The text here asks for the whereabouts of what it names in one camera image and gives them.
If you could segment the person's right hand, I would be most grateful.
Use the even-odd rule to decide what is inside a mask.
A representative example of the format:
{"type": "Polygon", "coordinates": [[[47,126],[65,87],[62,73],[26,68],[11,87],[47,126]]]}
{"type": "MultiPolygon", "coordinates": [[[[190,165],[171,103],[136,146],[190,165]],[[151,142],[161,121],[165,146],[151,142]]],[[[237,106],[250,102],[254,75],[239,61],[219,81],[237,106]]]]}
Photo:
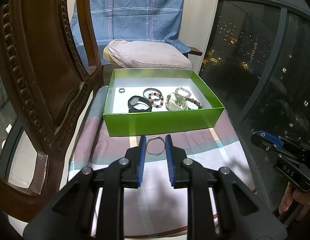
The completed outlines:
{"type": "Polygon", "coordinates": [[[289,182],[278,208],[279,213],[288,211],[293,201],[303,205],[301,211],[296,216],[297,220],[302,220],[310,209],[310,192],[301,192],[294,184],[289,182]]]}

